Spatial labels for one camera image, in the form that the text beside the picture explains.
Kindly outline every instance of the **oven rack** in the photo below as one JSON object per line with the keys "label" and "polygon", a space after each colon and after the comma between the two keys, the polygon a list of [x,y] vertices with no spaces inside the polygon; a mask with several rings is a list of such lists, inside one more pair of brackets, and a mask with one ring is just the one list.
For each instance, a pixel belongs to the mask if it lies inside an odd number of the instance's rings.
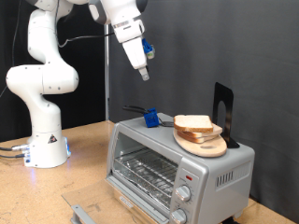
{"label": "oven rack", "polygon": [[169,209],[178,166],[149,148],[115,159],[116,172]]}

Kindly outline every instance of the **blue led light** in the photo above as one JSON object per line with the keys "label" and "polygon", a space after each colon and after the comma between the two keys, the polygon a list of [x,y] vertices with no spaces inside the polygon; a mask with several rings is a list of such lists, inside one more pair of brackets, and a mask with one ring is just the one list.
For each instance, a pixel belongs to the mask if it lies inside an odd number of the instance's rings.
{"label": "blue led light", "polygon": [[68,145],[68,142],[67,142],[67,137],[65,137],[64,139],[65,139],[67,156],[69,157],[71,155],[71,151],[69,150],[69,145]]}

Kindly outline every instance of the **black cable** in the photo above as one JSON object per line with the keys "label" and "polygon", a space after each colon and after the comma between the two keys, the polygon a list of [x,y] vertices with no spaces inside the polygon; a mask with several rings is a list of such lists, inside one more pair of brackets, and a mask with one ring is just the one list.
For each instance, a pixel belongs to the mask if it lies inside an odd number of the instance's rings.
{"label": "black cable", "polygon": [[0,147],[0,150],[1,151],[12,151],[12,149],[9,147]]}
{"label": "black cable", "polygon": [[[12,67],[15,66],[15,43],[16,43],[17,33],[18,33],[18,30],[19,30],[19,24],[20,24],[21,1],[22,0],[20,0],[20,2],[19,2],[17,25],[16,25],[16,30],[15,30],[15,35],[14,35],[13,41],[12,41],[12,51],[11,51]],[[6,91],[6,89],[7,89],[7,86],[5,86],[3,91],[1,92],[0,98],[2,97],[2,95]]]}
{"label": "black cable", "polygon": [[57,2],[57,8],[56,8],[56,14],[55,14],[55,35],[56,35],[57,45],[59,46],[59,48],[65,47],[65,45],[67,44],[67,42],[71,42],[71,41],[74,41],[74,40],[87,39],[87,38],[101,38],[101,37],[106,37],[106,36],[109,36],[109,35],[114,35],[114,33],[111,33],[111,34],[108,34],[108,35],[84,35],[84,36],[78,36],[78,37],[75,37],[75,38],[66,39],[65,42],[62,45],[60,45],[59,44],[59,40],[58,40],[58,36],[57,36],[57,14],[58,14],[59,2],[60,2],[60,0],[58,0],[58,2]]}
{"label": "black cable", "polygon": [[19,154],[19,155],[13,156],[13,157],[8,157],[8,156],[2,156],[2,155],[0,155],[0,158],[1,157],[3,157],[3,158],[9,158],[9,159],[15,159],[15,158],[24,158],[25,155],[24,154]]}
{"label": "black cable", "polygon": [[19,2],[17,26],[16,26],[15,35],[13,37],[13,42],[12,42],[12,67],[15,66],[15,43],[16,43],[17,33],[18,33],[18,30],[19,30],[19,24],[20,24],[21,1],[22,0],[20,0],[20,2]]}

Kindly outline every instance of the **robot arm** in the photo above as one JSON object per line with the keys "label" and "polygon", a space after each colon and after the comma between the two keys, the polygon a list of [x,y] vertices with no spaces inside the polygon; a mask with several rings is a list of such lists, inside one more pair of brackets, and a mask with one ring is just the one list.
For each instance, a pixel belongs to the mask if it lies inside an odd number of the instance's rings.
{"label": "robot arm", "polygon": [[27,0],[39,7],[30,17],[28,52],[39,65],[12,67],[7,73],[8,88],[26,103],[31,117],[32,136],[24,152],[25,166],[50,168],[63,164],[70,155],[62,135],[60,108],[44,98],[63,94],[78,86],[78,73],[61,57],[55,34],[55,21],[66,16],[73,4],[61,0]]}
{"label": "robot arm", "polygon": [[153,58],[153,48],[143,37],[145,26],[140,18],[148,0],[90,0],[89,8],[93,19],[100,24],[111,24],[114,33],[133,66],[138,69],[143,80],[148,80],[147,55],[149,47]]}

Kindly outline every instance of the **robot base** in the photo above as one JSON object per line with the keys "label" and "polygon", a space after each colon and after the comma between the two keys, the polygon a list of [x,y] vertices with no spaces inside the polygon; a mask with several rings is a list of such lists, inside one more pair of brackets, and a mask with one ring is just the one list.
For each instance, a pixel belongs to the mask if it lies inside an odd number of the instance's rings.
{"label": "robot base", "polygon": [[62,136],[61,130],[53,133],[33,133],[28,139],[28,144],[29,157],[24,158],[27,167],[56,167],[64,164],[71,155],[67,138]]}

